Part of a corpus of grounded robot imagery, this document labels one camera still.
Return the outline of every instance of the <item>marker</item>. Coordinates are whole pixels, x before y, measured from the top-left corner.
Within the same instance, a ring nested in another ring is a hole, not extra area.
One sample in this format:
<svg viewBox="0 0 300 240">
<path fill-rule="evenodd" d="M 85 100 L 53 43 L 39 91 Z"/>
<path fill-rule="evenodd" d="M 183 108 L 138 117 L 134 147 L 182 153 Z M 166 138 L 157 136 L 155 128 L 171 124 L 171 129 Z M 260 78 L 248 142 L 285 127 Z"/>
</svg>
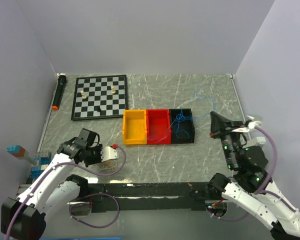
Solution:
<svg viewBox="0 0 300 240">
<path fill-rule="evenodd" d="M 62 95 L 64 94 L 65 88 L 67 85 L 67 78 L 65 75 L 59 75 L 58 78 L 58 85 L 56 87 L 53 103 L 52 103 L 52 110 L 57 111 L 60 107 Z"/>
</svg>

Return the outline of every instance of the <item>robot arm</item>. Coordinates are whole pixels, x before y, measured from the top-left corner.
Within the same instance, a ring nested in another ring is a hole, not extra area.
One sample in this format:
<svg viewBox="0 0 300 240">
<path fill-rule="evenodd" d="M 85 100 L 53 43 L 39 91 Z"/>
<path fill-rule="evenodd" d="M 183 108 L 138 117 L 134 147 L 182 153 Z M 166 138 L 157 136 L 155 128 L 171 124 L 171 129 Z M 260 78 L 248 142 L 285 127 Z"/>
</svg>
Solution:
<svg viewBox="0 0 300 240">
<path fill-rule="evenodd" d="M 237 171 L 233 176 L 237 184 L 217 173 L 209 186 L 220 197 L 236 203 L 262 222 L 276 240 L 300 240 L 300 212 L 281 193 L 273 179 L 264 183 L 268 173 L 268 160 L 258 145 L 264 144 L 259 138 L 247 142 L 242 133 L 253 127 L 251 120 L 231 121 L 216 112 L 211 112 L 210 137 L 220 139 L 227 166 Z M 259 187 L 265 184 L 259 193 Z"/>
<path fill-rule="evenodd" d="M 97 145 L 92 146 L 96 136 Z M 61 206 L 88 193 L 88 180 L 83 177 L 71 175 L 61 183 L 71 170 L 80 162 L 87 167 L 118 158 L 117 150 L 103 147 L 96 132 L 83 128 L 78 137 L 60 145 L 49 166 L 26 191 L 2 204 L 1 232 L 21 240 L 39 239 L 46 222 Z"/>
</svg>

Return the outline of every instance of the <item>white backdrop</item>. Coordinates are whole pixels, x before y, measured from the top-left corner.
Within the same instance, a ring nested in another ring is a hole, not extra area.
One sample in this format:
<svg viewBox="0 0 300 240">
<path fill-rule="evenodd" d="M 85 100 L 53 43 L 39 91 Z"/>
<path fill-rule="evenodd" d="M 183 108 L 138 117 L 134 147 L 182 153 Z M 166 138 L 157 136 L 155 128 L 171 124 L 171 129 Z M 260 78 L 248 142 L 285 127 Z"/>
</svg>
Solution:
<svg viewBox="0 0 300 240">
<path fill-rule="evenodd" d="M 300 0 L 276 0 L 235 85 L 246 114 L 263 116 L 278 149 L 274 179 L 300 209 Z M 272 151 L 267 148 L 272 160 Z"/>
<path fill-rule="evenodd" d="M 235 73 L 274 0 L 17 0 L 58 73 Z"/>
<path fill-rule="evenodd" d="M 49 59 L 18 4 L 0 0 L 0 222 L 2 203 L 16 196 L 31 167 L 6 149 L 21 145 L 35 153 L 56 83 Z"/>
</svg>

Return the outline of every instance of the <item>chess piece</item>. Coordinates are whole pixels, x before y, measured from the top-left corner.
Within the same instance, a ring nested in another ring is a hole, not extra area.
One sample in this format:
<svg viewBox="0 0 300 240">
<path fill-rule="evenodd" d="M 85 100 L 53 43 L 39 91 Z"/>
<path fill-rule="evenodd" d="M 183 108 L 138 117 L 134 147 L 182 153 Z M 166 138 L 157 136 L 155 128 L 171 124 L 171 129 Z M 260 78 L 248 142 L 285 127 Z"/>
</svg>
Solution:
<svg viewBox="0 0 300 240">
<path fill-rule="evenodd" d="M 87 95 L 85 94 L 85 92 L 83 90 L 80 91 L 80 93 L 81 93 L 82 99 L 86 99 L 87 98 Z"/>
<path fill-rule="evenodd" d="M 116 93 L 115 86 L 113 86 L 113 85 L 111 85 L 111 93 L 112 93 L 112 94 L 115 94 L 115 93 Z"/>
</svg>

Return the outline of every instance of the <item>marble tabletop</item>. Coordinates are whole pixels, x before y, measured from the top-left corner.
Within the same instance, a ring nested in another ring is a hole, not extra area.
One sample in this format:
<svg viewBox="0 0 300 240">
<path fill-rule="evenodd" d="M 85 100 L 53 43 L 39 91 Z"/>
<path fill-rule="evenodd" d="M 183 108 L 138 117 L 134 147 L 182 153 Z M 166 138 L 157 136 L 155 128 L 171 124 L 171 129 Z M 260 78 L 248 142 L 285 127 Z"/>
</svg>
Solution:
<svg viewBox="0 0 300 240">
<path fill-rule="evenodd" d="M 243 120 L 229 75 L 128 74 L 129 109 L 190 108 L 195 127 L 194 143 L 134 146 L 123 145 L 122 118 L 71 121 L 76 79 L 95 76 L 101 74 L 66 76 L 68 83 L 61 105 L 49 117 L 41 150 L 54 155 L 60 143 L 78 136 L 86 128 L 99 133 L 104 146 L 121 145 L 127 161 L 120 172 L 109 177 L 97 177 L 78 168 L 72 174 L 87 178 L 89 183 L 207 182 L 216 172 L 230 175 L 220 140 L 209 137 L 208 114 L 215 108 L 226 118 Z M 120 155 L 117 161 L 89 168 L 110 173 L 122 163 Z"/>
</svg>

